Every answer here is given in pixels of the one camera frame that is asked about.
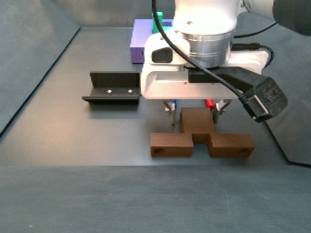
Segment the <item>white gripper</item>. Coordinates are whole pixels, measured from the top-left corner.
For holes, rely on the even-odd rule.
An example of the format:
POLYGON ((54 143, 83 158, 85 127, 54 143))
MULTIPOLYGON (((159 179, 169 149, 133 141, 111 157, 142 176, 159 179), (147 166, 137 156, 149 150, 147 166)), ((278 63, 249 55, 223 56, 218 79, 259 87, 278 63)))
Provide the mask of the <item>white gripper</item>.
MULTIPOLYGON (((265 51, 231 51, 233 33, 219 35, 190 35, 174 29, 166 34, 178 48, 206 68, 239 66, 261 74, 269 54, 265 51)), ((191 83, 190 65, 171 49, 161 34, 153 34, 145 45, 142 67, 142 95, 147 99, 165 100, 165 110, 170 113, 171 124, 177 123, 177 106, 171 99, 222 99, 213 110, 213 120, 237 99, 235 93, 217 81, 191 83)))

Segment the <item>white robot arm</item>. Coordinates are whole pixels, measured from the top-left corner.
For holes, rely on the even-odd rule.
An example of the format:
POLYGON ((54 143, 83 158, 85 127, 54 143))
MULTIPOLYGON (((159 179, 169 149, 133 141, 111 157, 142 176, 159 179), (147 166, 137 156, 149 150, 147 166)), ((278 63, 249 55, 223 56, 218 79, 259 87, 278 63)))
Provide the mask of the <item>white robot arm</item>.
POLYGON ((275 80, 262 75, 267 53, 233 46, 243 12, 311 35, 311 0, 175 0, 173 28, 161 29, 145 46, 146 98, 218 99, 217 114, 237 99, 258 122, 282 112, 286 95, 275 80))

